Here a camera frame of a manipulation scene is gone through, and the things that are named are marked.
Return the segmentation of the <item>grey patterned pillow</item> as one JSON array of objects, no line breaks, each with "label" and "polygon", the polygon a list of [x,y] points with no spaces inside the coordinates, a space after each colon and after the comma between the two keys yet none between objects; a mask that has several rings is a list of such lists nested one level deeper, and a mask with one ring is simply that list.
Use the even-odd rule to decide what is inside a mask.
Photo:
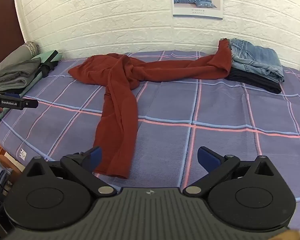
[{"label": "grey patterned pillow", "polygon": [[21,63],[30,60],[38,55],[38,45],[34,42],[26,42],[19,48],[11,52],[0,62],[0,70],[3,70],[9,65]]}]

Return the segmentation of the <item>folded grey garment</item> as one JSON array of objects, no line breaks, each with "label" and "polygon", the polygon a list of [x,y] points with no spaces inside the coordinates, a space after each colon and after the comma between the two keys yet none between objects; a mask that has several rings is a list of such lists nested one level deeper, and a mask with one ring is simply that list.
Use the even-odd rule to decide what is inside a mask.
[{"label": "folded grey garment", "polygon": [[35,58],[0,70],[0,92],[25,88],[35,78],[40,64],[41,58]]}]

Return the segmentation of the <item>dark brown headboard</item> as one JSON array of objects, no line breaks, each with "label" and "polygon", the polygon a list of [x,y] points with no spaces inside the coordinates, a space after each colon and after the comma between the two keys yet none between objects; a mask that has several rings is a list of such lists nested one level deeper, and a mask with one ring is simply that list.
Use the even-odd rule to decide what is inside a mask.
[{"label": "dark brown headboard", "polygon": [[14,0],[0,0],[0,62],[23,44]]}]

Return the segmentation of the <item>dark red pants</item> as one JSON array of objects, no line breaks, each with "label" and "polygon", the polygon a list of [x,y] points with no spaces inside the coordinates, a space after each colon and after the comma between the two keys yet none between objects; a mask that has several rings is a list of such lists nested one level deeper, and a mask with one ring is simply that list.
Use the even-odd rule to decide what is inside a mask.
[{"label": "dark red pants", "polygon": [[94,146],[102,150],[95,172],[127,179],[138,131],[138,106],[133,90],[141,81],[166,82],[184,78],[221,79],[229,75],[228,39],[219,41],[214,55],[197,60],[144,62],[121,54],[95,55],[69,70],[77,81],[105,87],[101,120]]}]

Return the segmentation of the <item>folded black garment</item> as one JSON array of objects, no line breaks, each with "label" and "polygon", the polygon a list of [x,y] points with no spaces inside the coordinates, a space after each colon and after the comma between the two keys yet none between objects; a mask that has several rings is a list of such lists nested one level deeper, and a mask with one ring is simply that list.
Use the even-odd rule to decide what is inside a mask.
[{"label": "folded black garment", "polygon": [[225,79],[230,81],[245,83],[247,85],[261,88],[274,94],[280,94],[282,92],[279,83],[267,79],[265,77],[262,77],[260,75],[253,74],[250,72],[245,72],[243,70],[236,69],[236,68],[231,68],[229,75]]}]

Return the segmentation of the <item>purple plaid bed sheet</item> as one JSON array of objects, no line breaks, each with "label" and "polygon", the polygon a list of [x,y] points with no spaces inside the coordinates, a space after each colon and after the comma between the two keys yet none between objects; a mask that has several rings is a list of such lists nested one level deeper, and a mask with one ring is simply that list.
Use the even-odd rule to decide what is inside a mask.
[{"label": "purple plaid bed sheet", "polygon": [[[61,61],[26,93],[37,108],[10,110],[0,119],[0,146],[16,161],[59,160],[91,148],[104,87],[69,75],[82,62]],[[242,160],[264,154],[293,191],[290,226],[300,229],[300,72],[284,71],[280,94],[225,79],[140,83],[133,90],[139,123],[129,178],[102,179],[117,188],[183,188],[205,174],[200,146]]]}]

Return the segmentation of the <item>folded blue jeans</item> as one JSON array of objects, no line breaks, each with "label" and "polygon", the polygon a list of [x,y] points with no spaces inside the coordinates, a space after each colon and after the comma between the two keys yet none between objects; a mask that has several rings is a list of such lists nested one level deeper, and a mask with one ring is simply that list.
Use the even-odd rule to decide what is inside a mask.
[{"label": "folded blue jeans", "polygon": [[275,50],[255,46],[237,38],[229,39],[232,68],[265,77],[276,83],[283,83],[283,66]]}]

